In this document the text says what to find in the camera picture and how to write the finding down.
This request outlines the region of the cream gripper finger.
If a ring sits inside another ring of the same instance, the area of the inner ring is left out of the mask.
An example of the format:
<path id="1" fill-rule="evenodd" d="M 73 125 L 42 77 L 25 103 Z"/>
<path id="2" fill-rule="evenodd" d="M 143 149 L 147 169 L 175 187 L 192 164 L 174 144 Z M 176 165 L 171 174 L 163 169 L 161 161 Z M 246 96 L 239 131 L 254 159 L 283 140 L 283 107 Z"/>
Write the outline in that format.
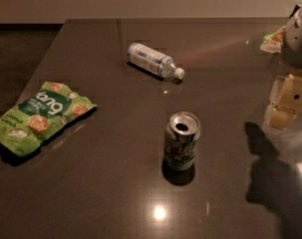
<path id="1" fill-rule="evenodd" d="M 275 104 L 277 99 L 280 96 L 285 78 L 284 77 L 277 77 L 273 82 L 272 89 L 269 96 L 269 101 L 271 104 Z"/>
<path id="2" fill-rule="evenodd" d="M 286 129 L 302 113 L 302 73 L 278 77 L 284 77 L 285 81 L 277 102 L 270 103 L 265 111 L 265 128 Z"/>

